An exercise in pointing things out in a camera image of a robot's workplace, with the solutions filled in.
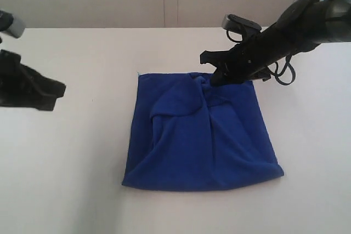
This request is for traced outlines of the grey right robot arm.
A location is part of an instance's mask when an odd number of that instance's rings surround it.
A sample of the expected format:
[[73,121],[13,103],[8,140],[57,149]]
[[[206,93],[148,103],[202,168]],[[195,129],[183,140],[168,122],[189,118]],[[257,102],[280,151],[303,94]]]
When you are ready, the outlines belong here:
[[242,39],[229,50],[200,54],[201,64],[216,68],[212,86],[271,78],[284,85],[280,77],[286,70],[296,78],[291,65],[294,55],[323,43],[350,42],[350,0],[297,0],[265,30],[256,22],[227,14],[222,28]]

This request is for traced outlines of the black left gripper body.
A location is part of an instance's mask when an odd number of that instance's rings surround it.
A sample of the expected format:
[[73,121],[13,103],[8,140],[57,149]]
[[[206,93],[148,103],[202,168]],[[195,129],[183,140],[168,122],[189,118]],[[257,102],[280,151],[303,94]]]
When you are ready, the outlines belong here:
[[30,77],[20,61],[19,54],[1,50],[1,107],[34,108]]

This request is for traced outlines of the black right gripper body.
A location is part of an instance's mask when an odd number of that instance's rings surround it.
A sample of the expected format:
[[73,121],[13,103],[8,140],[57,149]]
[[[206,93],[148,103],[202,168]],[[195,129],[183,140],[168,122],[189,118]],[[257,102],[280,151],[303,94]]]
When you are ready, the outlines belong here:
[[296,79],[291,65],[292,57],[299,53],[300,37],[276,27],[275,24],[255,35],[241,35],[226,31],[227,38],[236,45],[230,49],[231,58],[219,66],[228,84],[274,77],[280,85],[290,85]]

